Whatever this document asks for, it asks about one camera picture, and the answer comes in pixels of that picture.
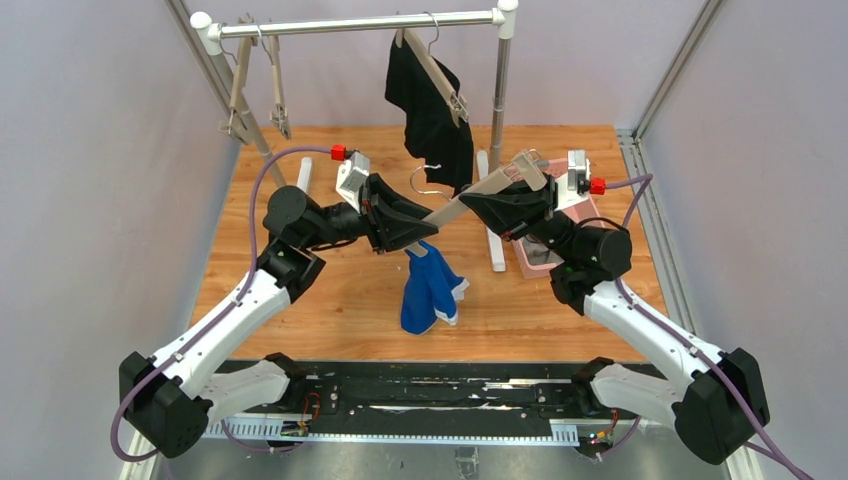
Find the beige hanger of grey underwear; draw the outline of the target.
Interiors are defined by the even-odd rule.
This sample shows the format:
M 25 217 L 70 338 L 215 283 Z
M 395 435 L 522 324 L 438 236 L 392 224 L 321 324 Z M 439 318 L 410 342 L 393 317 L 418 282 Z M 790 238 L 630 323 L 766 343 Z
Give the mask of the beige hanger of grey underwear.
M 273 86 L 274 106 L 270 112 L 271 123 L 280 131 L 285 139 L 292 137 L 287 105 L 285 101 L 284 83 L 280 65 L 280 45 L 277 36 L 268 36 L 267 40 L 260 39 L 270 64 Z

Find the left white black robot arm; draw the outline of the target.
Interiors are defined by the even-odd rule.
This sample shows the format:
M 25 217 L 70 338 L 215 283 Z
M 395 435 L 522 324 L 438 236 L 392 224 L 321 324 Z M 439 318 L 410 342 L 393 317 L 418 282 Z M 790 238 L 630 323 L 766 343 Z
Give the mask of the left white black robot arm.
M 317 251 L 360 238 L 388 253 L 438 233 L 446 209 L 432 211 L 370 174 L 342 201 L 320 206 L 301 188 L 287 185 L 269 198 L 262 220 L 265 247 L 250 241 L 252 259 L 232 292 L 200 322 L 150 356 L 138 352 L 120 364 L 120 405 L 112 427 L 127 421 L 148 440 L 154 455 L 176 458 L 207 427 L 254 406 L 289 398 L 294 362 L 270 354 L 253 366 L 220 374 L 218 368 L 261 325 L 310 289 L 325 266 Z

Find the beige hanger of blue underwear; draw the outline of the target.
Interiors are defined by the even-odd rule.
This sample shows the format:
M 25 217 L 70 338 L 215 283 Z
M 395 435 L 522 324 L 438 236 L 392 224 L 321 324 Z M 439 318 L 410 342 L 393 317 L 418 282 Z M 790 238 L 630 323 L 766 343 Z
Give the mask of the beige hanger of blue underwear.
M 498 167 L 494 172 L 467 187 L 461 193 L 467 189 L 469 189 L 471 193 L 499 193 L 510 185 L 520 181 L 526 181 L 532 190 L 539 190 L 545 185 L 546 176 L 543 175 L 536 167 L 535 161 L 538 159 L 542 158 L 536 150 L 523 150 L 516 154 L 510 163 Z M 458 219 L 458 217 L 462 214 L 468 211 L 472 212 L 459 201 L 459 195 L 450 199 L 446 204 L 430 213 L 424 218 L 424 220 L 434 224 L 440 229 L 448 223 Z M 511 242 L 510 238 L 499 238 Z

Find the blue underwear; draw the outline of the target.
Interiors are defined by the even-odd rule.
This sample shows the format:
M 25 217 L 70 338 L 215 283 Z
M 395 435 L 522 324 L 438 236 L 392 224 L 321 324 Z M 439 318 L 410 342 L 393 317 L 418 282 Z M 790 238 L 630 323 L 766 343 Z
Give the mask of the blue underwear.
M 407 251 L 409 277 L 400 310 L 401 328 L 413 335 L 427 333 L 439 320 L 457 325 L 459 303 L 470 286 L 453 272 L 438 248 L 424 241 L 419 245 L 426 251 L 423 256 Z

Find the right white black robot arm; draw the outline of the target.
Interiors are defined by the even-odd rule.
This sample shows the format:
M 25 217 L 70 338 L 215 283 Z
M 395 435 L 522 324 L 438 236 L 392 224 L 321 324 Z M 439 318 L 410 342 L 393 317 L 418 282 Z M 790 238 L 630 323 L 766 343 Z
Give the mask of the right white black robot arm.
M 554 207 L 555 188 L 466 190 L 459 200 L 494 233 L 529 237 L 560 258 L 549 272 L 555 298 L 615 333 L 657 370 L 642 374 L 606 357 L 572 378 L 587 415 L 624 410 L 675 431 L 700 460 L 719 465 L 770 420 L 757 360 L 723 350 L 671 321 L 623 281 L 632 267 L 632 239 L 600 216 L 579 221 Z

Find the grey underwear beige waistband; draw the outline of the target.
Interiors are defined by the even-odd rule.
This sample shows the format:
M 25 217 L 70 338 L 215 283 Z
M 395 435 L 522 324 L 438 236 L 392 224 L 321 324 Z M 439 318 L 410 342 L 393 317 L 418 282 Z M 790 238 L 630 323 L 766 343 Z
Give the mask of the grey underwear beige waistband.
M 551 251 L 543 244 L 526 242 L 524 244 L 527 261 L 530 265 L 543 265 L 552 262 Z

